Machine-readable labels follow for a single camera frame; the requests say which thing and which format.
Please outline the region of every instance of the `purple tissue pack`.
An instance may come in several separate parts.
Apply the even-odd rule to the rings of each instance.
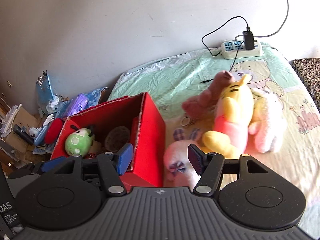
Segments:
[[[80,111],[84,110],[87,103],[87,97],[84,94],[79,94],[76,98],[72,99],[71,103],[63,114],[63,118],[73,114],[77,114]]]

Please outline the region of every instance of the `plaid bow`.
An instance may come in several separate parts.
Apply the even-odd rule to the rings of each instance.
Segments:
[[[183,162],[176,162],[169,166],[169,171],[173,174],[173,176],[176,176],[177,171],[184,173],[186,171],[186,167]]]

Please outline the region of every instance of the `white plush rabbit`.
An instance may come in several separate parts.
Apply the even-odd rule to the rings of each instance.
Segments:
[[[254,105],[253,122],[249,125],[249,133],[255,135],[255,147],[261,153],[279,152],[287,128],[282,105],[270,90],[252,89],[252,92],[261,97]]]
[[[195,144],[201,138],[200,129],[193,129],[189,139],[185,139],[184,129],[174,130],[175,142],[170,144],[164,152],[164,166],[167,168],[167,179],[173,181],[174,187],[189,187],[192,191],[198,183],[200,176],[197,175],[188,159],[188,146]]]

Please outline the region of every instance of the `wall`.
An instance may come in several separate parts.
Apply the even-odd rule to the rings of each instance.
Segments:
[[[289,1],[284,28],[264,41],[288,60],[319,57],[319,0]],[[201,37],[233,16],[266,35],[285,14],[285,0],[0,0],[0,91],[35,112],[42,70],[57,93],[73,97],[112,86],[137,65],[203,48]],[[236,19],[206,42],[218,46],[243,30]]]

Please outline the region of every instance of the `stuffed animal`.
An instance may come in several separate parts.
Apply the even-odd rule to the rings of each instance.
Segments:
[[[182,128],[173,133],[175,142],[170,144],[164,152],[164,166],[169,171],[167,179],[173,182],[174,187],[189,187],[192,191],[198,183],[200,176],[197,175],[188,159],[188,146],[195,144],[201,138],[200,129],[193,129],[189,139],[186,140]]]
[[[282,105],[277,94],[265,89],[252,89],[260,99],[254,105],[249,133],[255,135],[254,144],[260,153],[278,152],[282,146],[287,121],[282,117]]]
[[[68,136],[64,149],[69,155],[80,154],[84,157],[88,154],[93,140],[93,132],[90,129],[81,128]]]
[[[217,152],[228,159],[238,159],[244,152],[253,113],[253,97],[246,85],[250,80],[250,75],[243,75],[222,91],[212,131],[202,136],[203,152]]]
[[[229,71],[218,72],[206,90],[182,103],[182,109],[190,118],[200,119],[208,112],[211,106],[217,104],[222,90],[233,82],[235,82],[235,78]]]

